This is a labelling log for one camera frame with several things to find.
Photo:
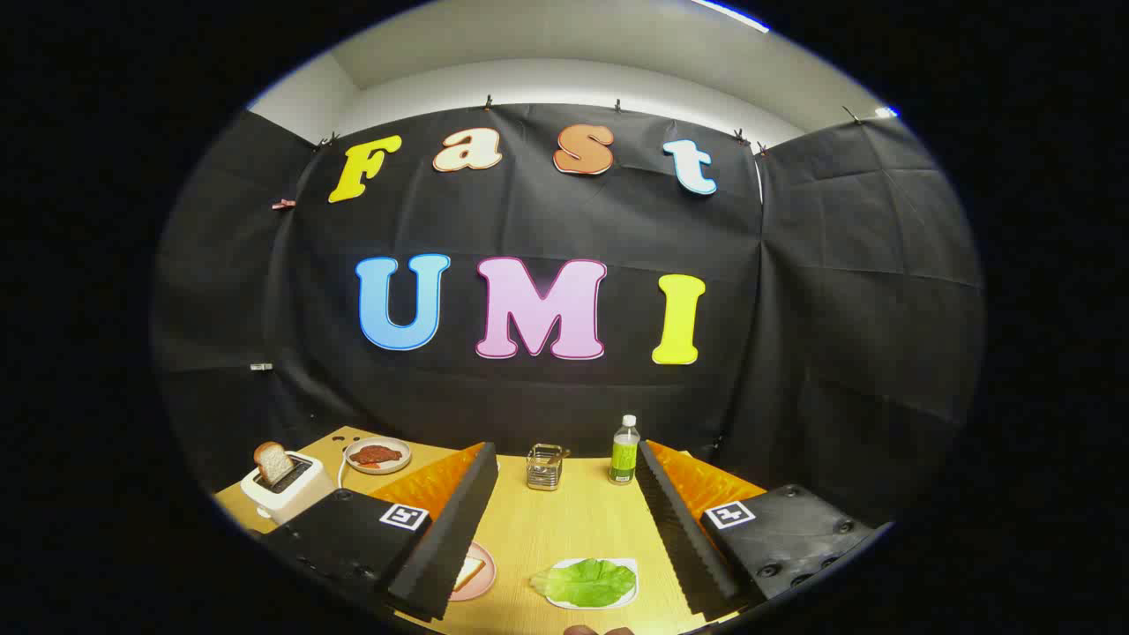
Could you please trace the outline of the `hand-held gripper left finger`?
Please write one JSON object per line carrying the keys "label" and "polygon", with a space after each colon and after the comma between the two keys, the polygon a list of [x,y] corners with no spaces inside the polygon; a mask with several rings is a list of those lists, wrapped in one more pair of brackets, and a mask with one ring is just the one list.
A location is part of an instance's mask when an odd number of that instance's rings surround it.
{"label": "hand-held gripper left finger", "polygon": [[479,443],[370,494],[339,488],[259,542],[367,609],[441,619],[496,481]]}

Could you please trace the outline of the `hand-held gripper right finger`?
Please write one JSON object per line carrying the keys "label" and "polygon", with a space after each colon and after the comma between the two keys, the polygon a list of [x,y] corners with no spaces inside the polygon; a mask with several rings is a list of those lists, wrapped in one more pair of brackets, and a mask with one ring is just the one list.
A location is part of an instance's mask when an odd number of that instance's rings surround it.
{"label": "hand-held gripper right finger", "polygon": [[813,490],[764,490],[653,441],[637,480],[690,611],[709,621],[790,604],[886,533]]}

